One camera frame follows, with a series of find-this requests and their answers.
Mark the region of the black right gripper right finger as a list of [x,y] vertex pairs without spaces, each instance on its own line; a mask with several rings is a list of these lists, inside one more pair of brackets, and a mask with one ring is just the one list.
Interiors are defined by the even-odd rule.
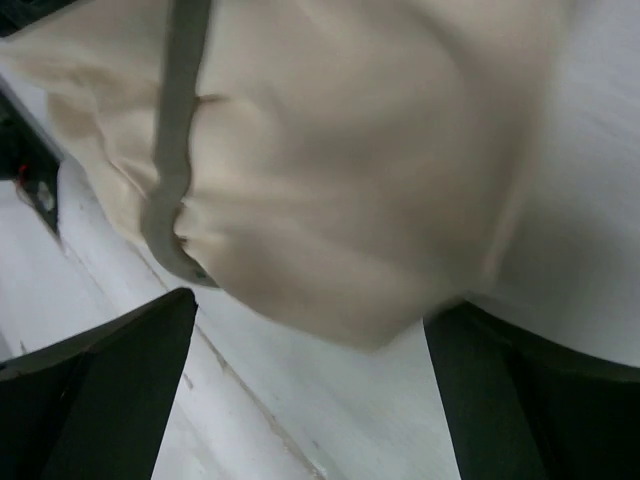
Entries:
[[423,326],[461,478],[638,478],[638,368],[469,303]]

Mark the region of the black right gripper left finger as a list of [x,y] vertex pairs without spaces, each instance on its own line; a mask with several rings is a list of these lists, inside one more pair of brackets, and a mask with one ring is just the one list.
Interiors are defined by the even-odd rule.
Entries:
[[1,365],[4,479],[152,476],[195,325],[175,289]]

